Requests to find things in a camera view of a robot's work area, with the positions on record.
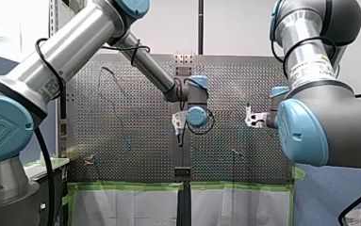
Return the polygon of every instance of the pegboard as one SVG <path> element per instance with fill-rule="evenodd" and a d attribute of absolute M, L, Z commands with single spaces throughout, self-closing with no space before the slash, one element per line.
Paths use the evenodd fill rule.
<path fill-rule="evenodd" d="M 154 58 L 172 74 L 173 56 Z M 244 56 L 195 56 L 193 64 L 209 78 L 216 123 L 205 136 L 186 136 L 191 180 L 287 183 L 291 165 L 275 131 L 244 122 L 247 103 L 267 111 L 271 87 L 285 84 L 280 65 Z M 71 181 L 174 180 L 174 105 L 123 56 L 96 55 L 69 84 L 67 102 Z"/>
<path fill-rule="evenodd" d="M 291 165 L 276 131 L 245 123 L 248 103 L 253 112 L 266 112 L 271 88 L 287 85 L 281 65 L 271 57 L 196 56 L 194 68 L 208 77 L 208 108 L 216 123 L 205 136 L 191 135 L 192 179 L 288 183 Z"/>

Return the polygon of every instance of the blue joint cap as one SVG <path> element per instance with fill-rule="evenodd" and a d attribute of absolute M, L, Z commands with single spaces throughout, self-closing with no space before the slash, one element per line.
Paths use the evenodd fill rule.
<path fill-rule="evenodd" d="M 275 32 L 276 32 L 276 18 L 278 11 L 283 3 L 283 0 L 277 0 L 276 3 L 274 3 L 273 11 L 271 12 L 271 34 L 270 39 L 271 41 L 275 41 Z"/>
<path fill-rule="evenodd" d="M 277 120 L 283 151 L 291 161 L 315 167 L 327 165 L 327 137 L 316 116 L 304 103 L 295 99 L 283 101 Z"/>
<path fill-rule="evenodd" d="M 30 113 L 12 99 L 0 96 L 0 162 L 23 150 L 33 136 Z"/>
<path fill-rule="evenodd" d="M 199 128 L 207 122 L 206 111 L 200 106 L 193 106 L 187 112 L 187 123 L 191 127 Z"/>
<path fill-rule="evenodd" d="M 289 92 L 289 87 L 273 87 L 271 89 L 271 98 L 281 96 Z"/>
<path fill-rule="evenodd" d="M 205 75 L 192 75 L 189 77 L 190 80 L 194 81 L 195 83 L 201 85 L 203 88 L 207 89 L 208 81 Z"/>
<path fill-rule="evenodd" d="M 150 8 L 150 0 L 116 0 L 116 2 L 125 13 L 135 19 L 141 19 Z"/>

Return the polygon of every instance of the metal bracket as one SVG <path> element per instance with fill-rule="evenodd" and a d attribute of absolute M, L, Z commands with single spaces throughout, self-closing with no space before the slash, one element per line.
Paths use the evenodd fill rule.
<path fill-rule="evenodd" d="M 191 168 L 174 168 L 174 177 L 190 177 Z"/>
<path fill-rule="evenodd" d="M 172 124 L 174 132 L 177 136 L 177 143 L 179 147 L 183 146 L 183 133 L 186 128 L 187 111 L 179 111 L 172 114 Z"/>
<path fill-rule="evenodd" d="M 175 76 L 193 75 L 192 55 L 175 55 L 174 58 Z"/>
<path fill-rule="evenodd" d="M 266 125 L 266 118 L 268 117 L 268 112 L 263 113 L 253 113 L 251 106 L 247 105 L 247 113 L 245 117 L 245 123 L 248 127 L 253 128 L 264 128 Z"/>

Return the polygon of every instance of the robotic arm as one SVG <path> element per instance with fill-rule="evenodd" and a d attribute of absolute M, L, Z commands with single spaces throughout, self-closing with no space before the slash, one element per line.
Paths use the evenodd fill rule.
<path fill-rule="evenodd" d="M 334 73 L 360 27 L 355 0 L 275 6 L 271 40 L 284 49 L 288 88 L 272 90 L 271 112 L 252 114 L 248 106 L 246 121 L 278 129 L 283 151 L 296 163 L 361 168 L 361 99 Z"/>
<path fill-rule="evenodd" d="M 38 190 L 34 183 L 27 182 L 19 152 L 47 116 L 47 104 L 60 95 L 65 85 L 106 42 L 123 49 L 127 58 L 133 57 L 135 67 L 164 93 L 167 101 L 188 101 L 188 123 L 196 127 L 206 123 L 206 77 L 191 76 L 184 84 L 177 84 L 147 51 L 127 48 L 139 45 L 128 30 L 148 8 L 148 0 L 93 0 L 43 46 L 39 46 L 38 41 L 35 53 L 7 75 L 0 75 L 2 206 L 20 204 L 24 196 L 30 197 Z M 182 100 L 176 95 L 179 86 Z M 36 225 L 36 222 L 29 222 L 27 218 L 25 224 Z"/>

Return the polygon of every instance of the blue surface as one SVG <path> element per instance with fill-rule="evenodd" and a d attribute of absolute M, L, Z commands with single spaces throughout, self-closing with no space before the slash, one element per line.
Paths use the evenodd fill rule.
<path fill-rule="evenodd" d="M 190 80 L 200 84 L 203 88 L 207 89 L 208 88 L 208 81 L 207 81 L 207 77 L 204 75 L 192 75 L 189 77 Z"/>
<path fill-rule="evenodd" d="M 18 63 L 1 58 L 0 57 L 0 74 L 7 74 L 12 70 Z M 45 118 L 43 123 L 40 126 L 42 135 L 44 136 L 45 143 L 50 154 L 54 154 L 57 146 L 57 104 L 56 102 L 51 102 L 48 104 L 48 116 Z M 33 162 L 37 159 L 40 159 L 40 146 L 36 140 L 36 136 L 33 136 L 30 140 L 30 143 L 25 147 L 25 149 L 20 153 L 21 161 L 23 164 Z"/>
<path fill-rule="evenodd" d="M 12 99 L 0 96 L 0 162 L 21 152 L 33 135 L 30 113 Z"/>
<path fill-rule="evenodd" d="M 280 104 L 278 132 L 283 151 L 295 163 L 325 166 L 329 145 L 320 122 L 302 102 L 288 99 Z"/>
<path fill-rule="evenodd" d="M 361 196 L 361 169 L 297 167 L 306 176 L 296 181 L 294 226 L 337 226 L 339 213 Z"/>
<path fill-rule="evenodd" d="M 283 95 L 285 93 L 288 93 L 288 92 L 289 92 L 288 87 L 273 87 L 271 89 L 271 98 L 281 96 L 281 95 Z"/>
<path fill-rule="evenodd" d="M 150 0 L 116 0 L 116 2 L 124 12 L 135 19 L 145 16 L 150 8 Z"/>
<path fill-rule="evenodd" d="M 191 127 L 199 128 L 207 122 L 206 111 L 200 106 L 193 106 L 187 111 L 186 120 Z"/>

